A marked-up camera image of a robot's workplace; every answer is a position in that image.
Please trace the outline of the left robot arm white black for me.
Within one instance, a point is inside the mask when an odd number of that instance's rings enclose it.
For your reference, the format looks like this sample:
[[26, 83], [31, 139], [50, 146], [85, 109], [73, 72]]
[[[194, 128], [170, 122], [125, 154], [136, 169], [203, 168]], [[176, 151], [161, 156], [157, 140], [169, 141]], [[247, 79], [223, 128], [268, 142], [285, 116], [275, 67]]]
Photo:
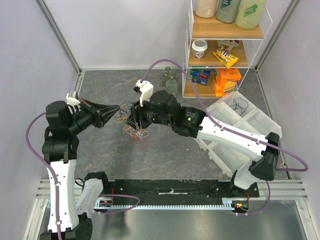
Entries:
[[42, 240], [89, 240], [93, 234], [92, 213], [98, 197], [110, 191], [105, 172], [88, 173], [79, 199], [75, 198], [78, 134], [89, 126], [103, 128], [120, 109], [85, 99], [50, 103], [45, 109], [48, 127], [42, 153], [50, 183], [50, 218]]

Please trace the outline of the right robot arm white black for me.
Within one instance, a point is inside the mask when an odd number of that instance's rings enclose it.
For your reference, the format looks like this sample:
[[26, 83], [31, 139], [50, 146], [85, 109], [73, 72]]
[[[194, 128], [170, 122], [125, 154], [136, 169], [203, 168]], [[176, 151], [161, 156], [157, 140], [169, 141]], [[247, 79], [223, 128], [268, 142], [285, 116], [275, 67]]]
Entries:
[[257, 180], [275, 179], [278, 134], [255, 134], [219, 122], [203, 110], [182, 106], [165, 90], [153, 93], [149, 99], [141, 97], [131, 106], [126, 123], [135, 130], [146, 129], [151, 124], [167, 126], [180, 136], [217, 142], [249, 157], [248, 163], [233, 172], [229, 191], [235, 197], [242, 196]]

